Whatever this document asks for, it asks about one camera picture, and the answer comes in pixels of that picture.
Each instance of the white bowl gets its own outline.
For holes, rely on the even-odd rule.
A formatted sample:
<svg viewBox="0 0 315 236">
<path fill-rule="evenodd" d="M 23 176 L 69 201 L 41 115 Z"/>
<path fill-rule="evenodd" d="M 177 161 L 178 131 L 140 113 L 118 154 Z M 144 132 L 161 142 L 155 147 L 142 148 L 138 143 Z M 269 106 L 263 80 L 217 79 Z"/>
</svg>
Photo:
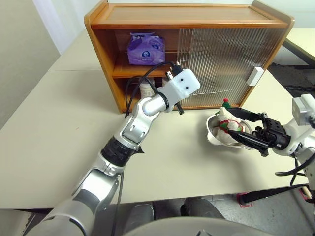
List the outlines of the white bowl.
<svg viewBox="0 0 315 236">
<path fill-rule="evenodd" d="M 243 125 L 245 127 L 245 132 L 251 134 L 252 133 L 252 129 L 251 127 L 244 121 L 241 121 L 241 125 Z M 224 144 L 222 143 L 220 140 L 218 140 L 216 138 L 217 133 L 218 133 L 218 129 L 219 129 L 219 121 L 218 121 L 218 115 L 212 115 L 209 116 L 209 118 L 207 119 L 206 122 L 206 126 L 207 126 L 207 130 L 208 130 L 208 134 L 207 134 L 207 138 L 208 141 L 210 143 L 212 143 L 213 145 L 224 145 L 227 147 L 232 147 L 232 148 L 246 148 L 248 150 L 253 150 L 253 148 L 248 147 L 240 142 L 235 142 L 233 144 Z"/>
</svg>

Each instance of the wooden cabinet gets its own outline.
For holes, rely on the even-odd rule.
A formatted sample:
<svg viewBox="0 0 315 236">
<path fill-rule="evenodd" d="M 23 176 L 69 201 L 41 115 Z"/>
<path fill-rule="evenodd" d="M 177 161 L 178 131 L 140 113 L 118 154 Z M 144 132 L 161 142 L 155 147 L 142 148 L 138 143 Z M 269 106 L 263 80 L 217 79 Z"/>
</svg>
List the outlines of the wooden cabinet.
<svg viewBox="0 0 315 236">
<path fill-rule="evenodd" d="M 238 107 L 252 90 L 246 81 L 253 68 L 268 67 L 294 23 L 292 17 L 258 1 L 251 5 L 101 1 L 84 21 L 120 112 L 126 111 L 128 78 L 151 68 L 129 65 L 129 33 L 155 32 L 165 39 L 165 59 L 179 61 L 195 73 L 201 88 L 182 101 L 184 109 L 219 107 L 225 97 Z M 167 69 L 161 67 L 149 77 L 163 77 Z"/>
</svg>

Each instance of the tissue box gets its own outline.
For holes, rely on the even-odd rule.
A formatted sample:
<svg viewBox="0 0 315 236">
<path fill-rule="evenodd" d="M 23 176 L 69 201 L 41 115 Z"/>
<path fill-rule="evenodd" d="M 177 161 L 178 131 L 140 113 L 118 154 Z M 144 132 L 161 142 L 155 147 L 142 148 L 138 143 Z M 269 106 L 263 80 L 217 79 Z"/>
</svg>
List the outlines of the tissue box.
<svg viewBox="0 0 315 236">
<path fill-rule="evenodd" d="M 127 48 L 129 64 L 156 65 L 165 61 L 165 43 L 154 33 L 130 33 L 131 40 Z"/>
</svg>

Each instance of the purple tissue package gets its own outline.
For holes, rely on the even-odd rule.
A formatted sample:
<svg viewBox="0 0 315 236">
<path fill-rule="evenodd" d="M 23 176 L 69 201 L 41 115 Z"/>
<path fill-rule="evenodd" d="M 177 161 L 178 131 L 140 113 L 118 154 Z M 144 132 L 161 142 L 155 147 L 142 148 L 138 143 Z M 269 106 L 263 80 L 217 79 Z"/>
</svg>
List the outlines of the purple tissue package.
<svg viewBox="0 0 315 236">
<path fill-rule="evenodd" d="M 127 48 L 129 64 L 156 65 L 165 61 L 165 43 L 154 33 L 130 33 L 131 40 Z"/>
</svg>

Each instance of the bowl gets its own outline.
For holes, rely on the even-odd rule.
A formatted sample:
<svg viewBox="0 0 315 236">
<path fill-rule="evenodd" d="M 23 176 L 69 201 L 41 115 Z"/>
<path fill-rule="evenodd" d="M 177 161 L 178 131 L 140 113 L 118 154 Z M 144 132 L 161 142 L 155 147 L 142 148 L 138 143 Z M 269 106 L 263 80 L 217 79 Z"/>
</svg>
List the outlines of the bowl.
<svg viewBox="0 0 315 236">
<path fill-rule="evenodd" d="M 233 144 L 228 145 L 218 140 L 216 138 L 218 129 L 219 129 L 218 116 L 219 115 L 212 115 L 207 119 L 207 122 L 206 122 L 207 130 L 208 130 L 207 139 L 210 143 L 212 143 L 213 145 L 224 145 L 224 146 L 232 147 L 232 148 L 246 148 L 248 150 L 253 150 L 253 148 L 248 147 L 240 142 L 235 142 Z M 252 133 L 251 127 L 244 120 L 241 120 L 241 125 L 245 127 L 246 133 Z"/>
</svg>

